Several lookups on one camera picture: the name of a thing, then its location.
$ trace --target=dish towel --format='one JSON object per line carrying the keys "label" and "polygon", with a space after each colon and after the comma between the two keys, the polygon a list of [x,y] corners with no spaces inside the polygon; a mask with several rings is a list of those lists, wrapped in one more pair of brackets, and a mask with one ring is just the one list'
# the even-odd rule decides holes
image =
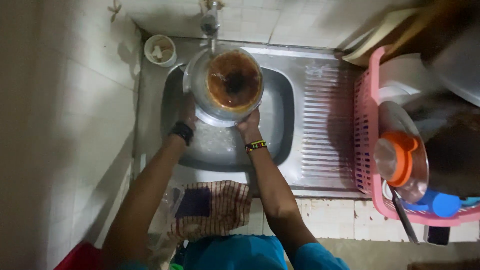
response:
{"label": "dish towel", "polygon": [[195,241],[212,235],[229,235],[249,222],[252,198],[249,187],[234,181],[188,184],[169,237]]}

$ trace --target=tap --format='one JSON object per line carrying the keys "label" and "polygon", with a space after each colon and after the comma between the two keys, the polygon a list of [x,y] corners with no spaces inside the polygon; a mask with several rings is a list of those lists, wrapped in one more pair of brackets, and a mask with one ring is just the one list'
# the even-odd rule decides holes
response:
{"label": "tap", "polygon": [[216,42],[218,40],[218,29],[220,28],[220,23],[218,21],[218,1],[212,1],[208,6],[209,10],[203,16],[200,28],[208,37],[208,43],[212,55],[215,54]]}

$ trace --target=black wristband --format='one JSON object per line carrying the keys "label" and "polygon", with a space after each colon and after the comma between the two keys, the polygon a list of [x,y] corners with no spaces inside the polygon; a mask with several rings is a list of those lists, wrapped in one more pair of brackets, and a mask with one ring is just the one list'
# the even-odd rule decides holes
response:
{"label": "black wristband", "polygon": [[190,146],[190,142],[193,138],[193,130],[183,121],[176,122],[175,126],[173,126],[169,134],[175,134],[180,136],[182,139],[185,140],[187,146]]}

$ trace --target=ribbed drainboard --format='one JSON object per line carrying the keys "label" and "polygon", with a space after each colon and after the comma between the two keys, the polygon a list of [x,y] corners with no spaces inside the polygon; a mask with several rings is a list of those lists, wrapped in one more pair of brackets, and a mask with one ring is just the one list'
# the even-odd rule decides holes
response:
{"label": "ribbed drainboard", "polygon": [[353,177],[353,82],[348,71],[307,66],[302,185],[355,188]]}

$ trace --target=plastic basket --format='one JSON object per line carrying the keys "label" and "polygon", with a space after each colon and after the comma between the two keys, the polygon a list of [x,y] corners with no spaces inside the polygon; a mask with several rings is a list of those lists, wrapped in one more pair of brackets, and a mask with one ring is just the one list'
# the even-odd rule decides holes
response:
{"label": "plastic basket", "polygon": [[[370,67],[355,82],[354,99],[354,146],[355,182],[357,188],[372,197],[377,211],[399,220],[391,200],[382,195],[382,179],[377,173],[373,150],[378,140],[378,84],[380,59],[385,47],[377,49],[370,58]],[[406,210],[411,223],[436,227],[459,226],[465,222],[480,220],[480,207],[461,209],[455,216],[445,219],[425,211]]]}

